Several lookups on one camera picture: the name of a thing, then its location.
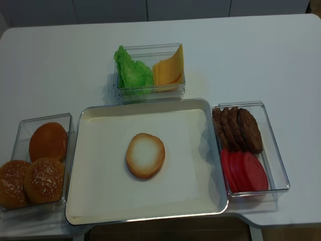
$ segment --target floor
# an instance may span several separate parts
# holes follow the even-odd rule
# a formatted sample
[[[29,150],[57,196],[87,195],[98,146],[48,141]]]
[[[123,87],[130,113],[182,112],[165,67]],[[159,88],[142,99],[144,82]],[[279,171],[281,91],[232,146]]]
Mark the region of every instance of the floor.
[[[237,240],[250,241],[249,226],[234,217],[196,217],[95,226],[90,241]]]
[[[263,229],[262,236],[264,241],[317,241],[321,240],[321,225]],[[198,217],[99,225],[92,228],[85,239],[101,240],[250,241],[251,235],[249,226],[237,218]]]

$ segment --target cabinet door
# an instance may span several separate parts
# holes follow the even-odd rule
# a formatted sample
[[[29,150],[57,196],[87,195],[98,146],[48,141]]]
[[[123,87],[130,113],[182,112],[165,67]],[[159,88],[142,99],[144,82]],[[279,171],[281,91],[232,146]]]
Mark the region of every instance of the cabinet door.
[[[77,24],[72,0],[1,0],[12,27]]]
[[[230,17],[304,14],[309,0],[232,0]]]
[[[80,24],[146,21],[145,0],[74,0]]]
[[[231,0],[147,0],[149,21],[228,17]]]

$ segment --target white paper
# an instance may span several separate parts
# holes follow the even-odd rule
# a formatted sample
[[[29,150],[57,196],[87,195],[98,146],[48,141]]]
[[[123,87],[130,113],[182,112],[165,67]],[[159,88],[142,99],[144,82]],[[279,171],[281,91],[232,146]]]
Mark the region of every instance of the white paper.
[[[198,198],[192,157],[192,148],[197,147],[191,147],[187,111],[81,120],[68,197],[70,215],[98,215]],[[128,145],[139,133],[154,135],[165,146],[164,164],[148,180],[133,176],[125,161]]]

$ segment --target yellow cheese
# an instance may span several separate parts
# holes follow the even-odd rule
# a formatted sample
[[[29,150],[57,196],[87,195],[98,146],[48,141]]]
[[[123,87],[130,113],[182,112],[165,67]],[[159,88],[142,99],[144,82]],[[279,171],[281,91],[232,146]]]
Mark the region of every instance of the yellow cheese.
[[[176,53],[167,60],[161,60],[158,64],[157,85],[174,84],[182,81],[182,72],[184,70],[183,45],[177,49]]]

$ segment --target food container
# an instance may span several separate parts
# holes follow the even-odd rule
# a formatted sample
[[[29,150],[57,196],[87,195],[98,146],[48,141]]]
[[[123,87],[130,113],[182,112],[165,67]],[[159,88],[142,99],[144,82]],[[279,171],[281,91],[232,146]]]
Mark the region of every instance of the food container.
[[[256,192],[238,192],[233,193],[228,185],[227,178],[225,182],[229,194],[230,200],[244,199],[246,202],[274,202],[277,201],[284,192],[287,192],[290,188],[290,183],[286,175],[286,171],[282,162],[282,158],[279,149],[274,138],[272,127],[269,118],[266,113],[265,106],[260,101],[255,102],[238,102],[238,103],[225,103],[219,104],[221,110],[225,107],[232,108],[237,106],[238,108],[247,109],[256,119],[259,130],[262,136],[263,152],[256,155],[260,163],[262,164],[265,173],[267,175],[269,188],[267,191]],[[219,137],[216,135],[217,145],[221,156],[222,146],[219,141]]]
[[[139,133],[156,136],[164,145],[164,163],[149,179],[134,176],[126,163],[128,145]],[[227,193],[213,146],[211,107],[203,99],[85,109],[78,125],[67,221],[81,225],[224,212]]]
[[[21,217],[44,212],[55,212],[65,207],[76,141],[76,133],[72,123],[72,116],[69,113],[21,121],[19,124],[18,134],[11,160],[23,160],[31,163],[29,156],[30,138],[37,128],[49,122],[57,122],[61,124],[61,126],[68,134],[67,156],[65,161],[63,162],[65,166],[65,179],[62,198],[57,202],[44,203],[39,205],[30,204],[30,206],[27,207],[11,210],[0,207],[1,218],[11,218],[18,216]]]
[[[152,69],[153,65],[171,58],[179,48],[180,44],[162,44],[124,47],[133,60],[140,60]],[[143,86],[135,88],[118,87],[118,71],[115,64],[114,90],[116,100],[119,104],[152,102],[165,99],[182,99],[185,92],[185,75],[180,84],[168,84],[162,86]]]

